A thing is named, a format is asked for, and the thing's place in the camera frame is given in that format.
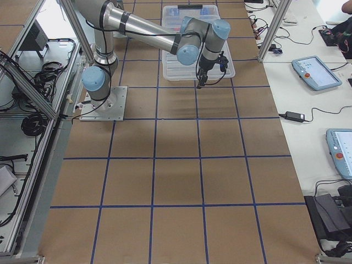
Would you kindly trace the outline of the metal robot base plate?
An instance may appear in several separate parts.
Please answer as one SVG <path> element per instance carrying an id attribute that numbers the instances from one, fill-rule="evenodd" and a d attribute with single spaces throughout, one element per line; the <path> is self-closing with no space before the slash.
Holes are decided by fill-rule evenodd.
<path id="1" fill-rule="evenodd" d="M 105 122 L 105 121 L 123 121 L 125 104 L 127 100 L 128 87 L 114 86 L 111 88 L 111 94 L 107 101 L 100 104 L 96 101 L 84 104 L 81 109 L 80 121 L 83 122 Z"/>

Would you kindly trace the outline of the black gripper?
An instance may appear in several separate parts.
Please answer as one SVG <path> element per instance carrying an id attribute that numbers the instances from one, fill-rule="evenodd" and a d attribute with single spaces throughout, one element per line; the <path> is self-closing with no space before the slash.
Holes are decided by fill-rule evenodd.
<path id="1" fill-rule="evenodd" d="M 200 57 L 199 69 L 198 69 L 198 81 L 199 81 L 197 85 L 198 89 L 201 89 L 206 85 L 206 82 L 208 79 L 207 72 L 209 70 L 212 70 L 215 64 L 217 64 L 217 59 L 218 57 L 215 60 L 209 60 L 205 58 L 203 55 Z"/>

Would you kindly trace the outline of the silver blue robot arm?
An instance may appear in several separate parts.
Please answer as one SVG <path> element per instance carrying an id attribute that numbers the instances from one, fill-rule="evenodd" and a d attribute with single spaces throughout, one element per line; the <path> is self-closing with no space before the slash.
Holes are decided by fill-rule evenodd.
<path id="1" fill-rule="evenodd" d="M 222 48 L 230 25 L 225 20 L 208 23 L 186 16 L 180 31 L 173 31 L 121 9 L 113 1 L 76 1 L 75 4 L 95 33 L 95 68 L 82 75 L 82 81 L 96 109 L 113 102 L 109 87 L 118 65 L 113 45 L 115 31 L 175 55 L 182 65 L 195 64 L 198 88 L 208 85 L 208 72 L 215 65 L 219 65 L 222 73 L 227 71 L 228 59 Z"/>

